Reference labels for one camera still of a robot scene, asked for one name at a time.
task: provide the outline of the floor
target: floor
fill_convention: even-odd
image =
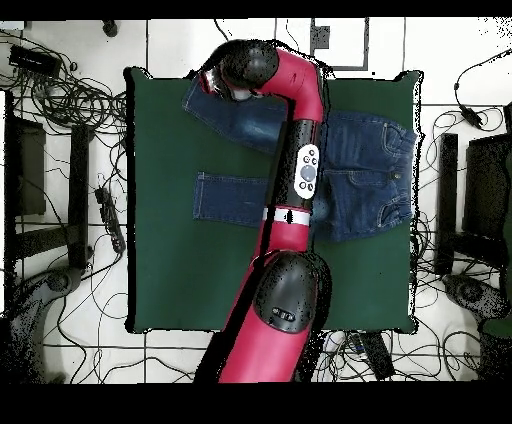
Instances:
[[[331,65],[345,65],[350,46],[343,46],[343,40],[352,37],[361,41],[358,24],[344,19],[317,19],[316,25],[330,25],[333,40],[339,47],[331,45],[325,58]],[[76,62],[77,77],[90,77],[107,85],[114,93],[125,90],[122,70],[126,66],[141,66],[148,69],[153,77],[182,77],[190,69],[197,69],[215,47],[224,38],[213,20],[151,20],[117,21],[119,33],[115,38],[107,38],[102,31],[101,21],[59,21],[33,22],[32,27],[23,32],[31,41],[41,43],[55,51],[67,54]],[[309,53],[309,19],[249,19],[219,20],[219,26],[229,38],[261,38],[276,36],[292,47]],[[508,21],[493,18],[370,18],[369,66],[364,72],[337,72],[338,78],[379,78],[393,79],[403,70],[421,70],[425,78],[421,89],[420,124],[425,134],[421,152],[422,168],[435,159],[434,149],[427,147],[433,135],[438,136],[443,129],[433,129],[436,118],[445,112],[456,109],[453,84],[458,75],[467,67],[481,62],[512,45],[512,26]],[[0,41],[20,43],[19,39],[1,37]],[[6,62],[8,45],[0,43],[0,72],[12,72]],[[357,52],[352,53],[357,59]],[[512,101],[512,57],[477,67],[463,76],[460,81],[459,99],[461,103],[473,105],[479,110],[490,107],[502,107]],[[30,100],[24,99],[25,114],[30,114]],[[444,116],[437,121],[439,126],[450,125],[453,118]],[[495,128],[499,124],[499,114],[489,112],[486,128]],[[451,132],[459,134],[459,146],[469,140],[482,137],[481,131],[473,129],[467,123],[457,124]],[[504,124],[494,133],[503,133]],[[90,152],[90,181],[93,187],[102,184],[102,178],[112,170],[108,146],[117,142],[116,135],[104,135],[94,140]],[[66,160],[69,144],[60,136],[48,136],[47,169],[61,168],[67,175],[69,165],[58,162]],[[459,147],[459,163],[464,163],[464,148]],[[126,172],[126,164],[120,161],[118,168]],[[427,170],[420,175],[420,185],[436,178],[435,171]],[[459,172],[459,184],[463,187],[464,171]],[[123,181],[116,182],[113,196],[117,199],[120,222],[126,223],[126,187]],[[52,199],[63,222],[67,217],[67,180],[60,172],[48,172],[46,190]],[[429,219],[435,215],[436,184],[422,189],[419,197],[420,210]],[[464,190],[459,190],[460,228],[462,199]],[[90,201],[89,240],[95,241],[104,234],[103,226],[95,201]],[[41,224],[55,223],[50,208],[42,218],[26,217],[25,231],[39,228]],[[94,269],[109,265],[115,257],[110,241],[103,237],[97,242]],[[65,249],[57,249],[48,254],[32,257],[23,264],[25,276],[33,275],[59,256]],[[134,335],[126,332],[123,317],[127,313],[127,260],[112,267],[108,273],[100,274],[83,284],[69,296],[66,312],[63,315],[63,332],[87,352],[85,363],[77,373],[74,382],[97,384],[105,383],[160,383],[189,382],[190,375],[199,363],[210,334],[202,332],[151,331],[148,334]],[[461,271],[466,264],[457,263],[454,270]],[[21,263],[17,272],[21,273]],[[90,295],[93,287],[95,301]],[[433,282],[418,290],[416,296],[416,316],[421,320],[417,334],[397,335],[388,332],[386,343],[392,350],[395,367],[399,370],[393,380],[433,380],[428,374],[437,375],[439,380],[450,380],[451,372],[457,380],[470,380],[475,377],[471,370],[478,362],[479,346],[466,334],[456,334],[446,343],[447,351],[458,355],[458,360],[450,357],[441,361],[438,356],[439,340],[454,331],[465,331],[478,336],[472,316],[451,303],[443,294],[441,285]],[[52,372],[64,371],[69,382],[81,364],[84,354],[66,341],[56,330],[56,320],[62,310],[62,300],[52,306],[45,326],[45,353],[48,369]],[[336,349],[336,343],[343,337],[334,334],[326,350]],[[341,371],[339,378],[346,381],[372,380],[371,372],[357,358],[350,356],[348,365]],[[331,369],[341,368],[342,360],[331,364]],[[318,380],[331,381],[332,372],[321,371]]]

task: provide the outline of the power adapter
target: power adapter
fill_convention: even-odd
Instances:
[[[12,46],[9,65],[35,74],[58,78],[62,60],[47,53],[28,50],[20,46]]]
[[[482,129],[482,118],[471,108],[461,105],[460,111],[462,117],[468,121],[468,123],[479,130]]]

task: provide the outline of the jeans leg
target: jeans leg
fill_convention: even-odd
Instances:
[[[182,107],[228,140],[272,155],[286,119],[286,105],[273,99],[228,102],[203,92],[197,77]]]

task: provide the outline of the blue denim jeans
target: blue denim jeans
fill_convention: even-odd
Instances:
[[[284,103],[231,103],[205,94],[197,77],[182,105],[228,140],[269,155],[276,150],[286,117]],[[323,175],[313,201],[317,238],[339,242],[369,237],[409,219],[416,134],[389,119],[359,112],[331,110],[326,124]],[[258,228],[267,182],[199,172],[193,217]]]

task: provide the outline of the white label band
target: white label band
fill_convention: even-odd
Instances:
[[[267,220],[268,208],[263,209],[263,221]],[[309,212],[295,211],[287,208],[276,208],[274,221],[300,224],[309,227]]]

